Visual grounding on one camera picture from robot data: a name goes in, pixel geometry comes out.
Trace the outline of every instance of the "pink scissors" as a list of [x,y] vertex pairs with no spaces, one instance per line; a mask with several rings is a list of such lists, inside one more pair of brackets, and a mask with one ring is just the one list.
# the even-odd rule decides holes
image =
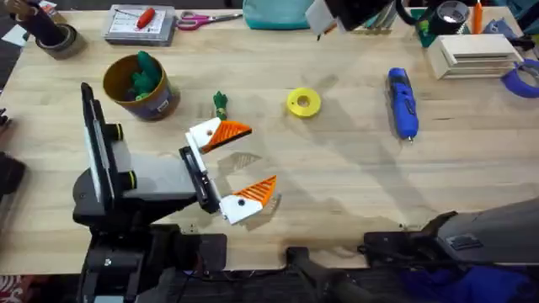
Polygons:
[[228,21],[241,18],[242,13],[230,13],[220,16],[206,16],[202,14],[193,13],[190,11],[184,11],[179,15],[179,20],[176,25],[181,30],[195,30],[204,24],[210,24],[214,22]]

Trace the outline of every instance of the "yellow can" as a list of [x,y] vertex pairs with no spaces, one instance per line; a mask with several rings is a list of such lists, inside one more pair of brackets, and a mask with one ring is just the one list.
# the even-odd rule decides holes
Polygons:
[[141,72],[136,55],[126,56],[113,63],[104,74],[103,87],[109,98],[124,109],[143,120],[159,120],[171,114],[178,105],[168,82],[167,73],[158,60],[153,58],[161,70],[161,81],[145,98],[128,101],[125,99],[131,87],[131,74]]

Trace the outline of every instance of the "blue cloth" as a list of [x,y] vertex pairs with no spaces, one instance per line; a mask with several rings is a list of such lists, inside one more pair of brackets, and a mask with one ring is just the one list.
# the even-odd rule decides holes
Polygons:
[[536,286],[524,275],[477,266],[466,273],[449,269],[402,271],[411,295],[442,303],[539,302]]
[[305,12],[314,0],[243,0],[251,29],[308,29]]

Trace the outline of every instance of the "blue glue gun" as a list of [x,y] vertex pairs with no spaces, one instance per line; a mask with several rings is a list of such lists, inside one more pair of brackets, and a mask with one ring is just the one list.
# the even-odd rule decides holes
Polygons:
[[419,120],[410,79],[403,68],[394,67],[389,70],[387,81],[398,136],[413,141],[418,134]]

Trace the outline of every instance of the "red tool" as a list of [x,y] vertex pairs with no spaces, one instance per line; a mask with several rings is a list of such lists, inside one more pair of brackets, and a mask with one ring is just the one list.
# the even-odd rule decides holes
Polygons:
[[136,27],[139,29],[143,29],[144,27],[146,27],[146,25],[152,22],[154,16],[155,16],[155,9],[153,8],[147,9],[146,11],[144,11],[144,13],[142,13],[138,21],[136,21]]
[[153,9],[153,8],[149,8],[149,9],[145,10],[144,13],[142,13],[142,15],[140,15],[140,16],[137,16],[137,15],[135,15],[133,13],[126,13],[126,12],[120,11],[119,9],[115,9],[115,11],[118,12],[118,13],[124,13],[124,14],[132,16],[132,17],[137,17],[138,21],[136,21],[136,27],[138,29],[144,29],[146,27],[146,25],[148,25],[148,24],[150,24],[150,22],[152,22],[153,17],[155,16],[155,9]]
[[478,2],[475,4],[475,8],[473,8],[473,33],[475,35],[481,34],[481,30],[483,29],[481,27],[482,21],[483,6],[481,5],[481,0],[478,0]]

